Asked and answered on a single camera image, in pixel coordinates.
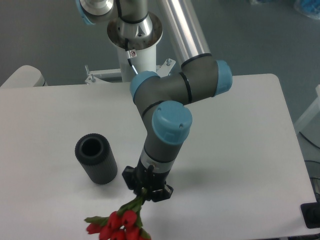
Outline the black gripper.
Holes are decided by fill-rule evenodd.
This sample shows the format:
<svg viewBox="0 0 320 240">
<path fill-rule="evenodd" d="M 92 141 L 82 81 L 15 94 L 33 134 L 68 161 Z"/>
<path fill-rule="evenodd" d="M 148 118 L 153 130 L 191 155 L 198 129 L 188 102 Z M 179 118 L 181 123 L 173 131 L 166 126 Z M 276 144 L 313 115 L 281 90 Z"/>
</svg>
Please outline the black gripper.
<svg viewBox="0 0 320 240">
<path fill-rule="evenodd" d="M 129 190 L 137 196 L 144 195 L 147 201 L 161 202 L 171 198 L 174 189 L 167 185 L 170 171 L 163 173 L 154 172 L 155 167 L 144 167 L 141 161 L 136 168 L 126 166 L 122 177 Z"/>
</svg>

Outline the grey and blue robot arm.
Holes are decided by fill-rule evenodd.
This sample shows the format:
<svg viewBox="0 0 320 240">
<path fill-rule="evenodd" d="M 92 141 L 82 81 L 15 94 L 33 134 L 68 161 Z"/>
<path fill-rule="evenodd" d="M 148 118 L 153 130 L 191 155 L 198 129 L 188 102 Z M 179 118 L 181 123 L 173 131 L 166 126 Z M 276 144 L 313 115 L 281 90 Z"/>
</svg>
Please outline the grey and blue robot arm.
<svg viewBox="0 0 320 240">
<path fill-rule="evenodd" d="M 228 64 L 215 60 L 189 0 L 160 0 L 165 19 L 148 9 L 145 0 L 78 0 L 83 21 L 106 21 L 109 40 L 120 50 L 122 78 L 147 131 L 136 167 L 123 178 L 137 196 L 153 202 L 167 200 L 173 188 L 166 182 L 192 125 L 188 104 L 227 92 L 233 83 Z M 168 28 L 181 71 L 161 76 L 152 50 Z"/>
</svg>

